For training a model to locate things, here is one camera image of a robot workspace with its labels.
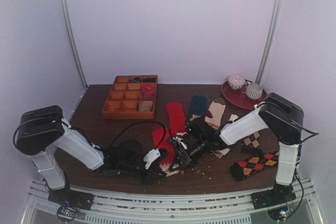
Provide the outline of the red sock with beige toe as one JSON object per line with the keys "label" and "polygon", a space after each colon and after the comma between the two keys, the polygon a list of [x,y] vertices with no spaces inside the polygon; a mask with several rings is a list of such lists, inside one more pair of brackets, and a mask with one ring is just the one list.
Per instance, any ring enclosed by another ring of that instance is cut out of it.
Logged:
{"label": "red sock with beige toe", "polygon": [[179,174],[181,171],[179,170],[173,172],[169,171],[169,167],[175,159],[175,151],[173,146],[167,142],[167,140],[171,137],[170,129],[166,127],[165,131],[166,134],[162,142],[161,139],[164,133],[163,128],[156,129],[155,131],[152,132],[152,140],[154,146],[158,145],[158,148],[165,148],[168,151],[168,156],[163,161],[160,161],[160,168],[167,174],[167,177],[169,177]]}

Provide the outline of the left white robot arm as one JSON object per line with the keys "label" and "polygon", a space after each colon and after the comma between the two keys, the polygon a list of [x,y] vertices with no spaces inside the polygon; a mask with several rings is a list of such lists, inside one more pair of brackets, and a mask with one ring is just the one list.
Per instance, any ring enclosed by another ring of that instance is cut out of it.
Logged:
{"label": "left white robot arm", "polygon": [[167,156],[164,148],[154,148],[143,153],[143,146],[136,140],[121,142],[118,146],[101,148],[90,142],[85,133],[70,125],[57,105],[24,113],[13,135],[17,150],[27,155],[45,179],[49,189],[64,205],[71,205],[75,192],[67,187],[67,176],[57,164],[50,150],[59,148],[82,162],[86,168],[100,176],[125,173],[147,183],[167,173],[160,167]]}

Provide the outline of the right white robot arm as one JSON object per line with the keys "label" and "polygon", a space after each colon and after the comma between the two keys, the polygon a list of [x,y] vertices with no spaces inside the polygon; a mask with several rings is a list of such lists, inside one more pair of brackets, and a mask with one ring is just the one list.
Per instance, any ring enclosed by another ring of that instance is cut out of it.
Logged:
{"label": "right white robot arm", "polygon": [[277,186],[269,192],[269,199],[279,204],[289,196],[288,186],[292,183],[298,162],[303,117],[301,107],[276,93],[270,93],[253,110],[227,122],[218,130],[203,118],[193,119],[187,123],[186,129],[196,139],[195,143],[184,147],[173,138],[167,141],[175,151],[169,171],[187,169],[207,152],[228,153],[238,141],[255,132],[270,129],[279,142],[279,165]]}

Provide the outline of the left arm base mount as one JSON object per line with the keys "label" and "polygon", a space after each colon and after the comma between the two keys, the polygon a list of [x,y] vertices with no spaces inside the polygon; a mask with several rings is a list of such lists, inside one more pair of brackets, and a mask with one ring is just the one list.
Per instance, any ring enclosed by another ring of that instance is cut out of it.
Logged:
{"label": "left arm base mount", "polygon": [[56,210],[56,217],[61,222],[71,222],[75,220],[80,210],[90,210],[94,195],[80,191],[70,190],[65,193],[50,191],[48,200],[59,205]]}

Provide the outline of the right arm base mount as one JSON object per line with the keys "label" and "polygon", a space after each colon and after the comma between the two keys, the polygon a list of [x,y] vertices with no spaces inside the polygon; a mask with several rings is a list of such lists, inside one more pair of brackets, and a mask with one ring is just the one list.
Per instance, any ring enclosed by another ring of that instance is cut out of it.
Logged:
{"label": "right arm base mount", "polygon": [[274,184],[272,189],[251,194],[254,209],[266,209],[268,217],[273,221],[285,221],[291,214],[289,204],[296,199],[293,186]]}

